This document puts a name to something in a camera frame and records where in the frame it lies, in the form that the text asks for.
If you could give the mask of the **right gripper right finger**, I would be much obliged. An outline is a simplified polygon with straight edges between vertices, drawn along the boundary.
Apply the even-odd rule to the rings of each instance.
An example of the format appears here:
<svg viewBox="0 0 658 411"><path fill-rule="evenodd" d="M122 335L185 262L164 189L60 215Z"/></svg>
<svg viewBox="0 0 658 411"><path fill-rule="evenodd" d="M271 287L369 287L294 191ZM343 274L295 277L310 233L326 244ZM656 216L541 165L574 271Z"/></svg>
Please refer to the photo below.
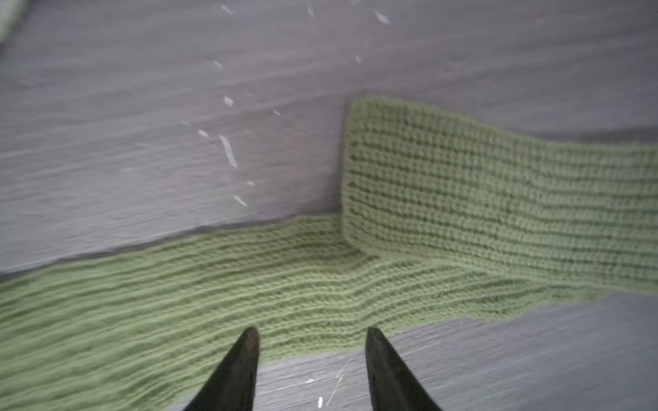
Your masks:
<svg viewBox="0 0 658 411"><path fill-rule="evenodd" d="M365 359L373 410L442 411L376 327L368 328Z"/></svg>

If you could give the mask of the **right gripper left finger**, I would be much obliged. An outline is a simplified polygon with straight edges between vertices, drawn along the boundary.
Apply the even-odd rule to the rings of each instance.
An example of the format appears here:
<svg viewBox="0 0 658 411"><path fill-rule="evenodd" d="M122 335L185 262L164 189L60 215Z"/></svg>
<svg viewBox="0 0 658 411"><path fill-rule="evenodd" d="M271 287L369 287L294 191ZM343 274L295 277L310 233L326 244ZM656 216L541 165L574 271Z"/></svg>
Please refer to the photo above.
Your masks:
<svg viewBox="0 0 658 411"><path fill-rule="evenodd" d="M260 334L246 328L185 411L251 411L254 407Z"/></svg>

